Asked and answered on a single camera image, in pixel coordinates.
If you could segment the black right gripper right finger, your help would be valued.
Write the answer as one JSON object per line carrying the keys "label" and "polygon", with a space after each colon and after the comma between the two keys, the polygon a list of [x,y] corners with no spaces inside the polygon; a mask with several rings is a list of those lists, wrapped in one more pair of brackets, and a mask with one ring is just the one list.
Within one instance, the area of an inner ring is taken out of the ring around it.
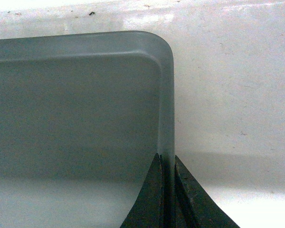
{"label": "black right gripper right finger", "polygon": [[238,228],[209,196],[183,162],[175,157],[177,228]]}

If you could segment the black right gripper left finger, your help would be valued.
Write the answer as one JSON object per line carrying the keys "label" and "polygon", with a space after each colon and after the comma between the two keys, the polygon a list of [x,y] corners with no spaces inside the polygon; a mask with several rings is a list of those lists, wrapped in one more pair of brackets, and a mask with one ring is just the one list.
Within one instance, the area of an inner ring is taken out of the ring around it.
{"label": "black right gripper left finger", "polygon": [[163,227],[162,158],[156,153],[138,197],[121,224],[122,228]]}

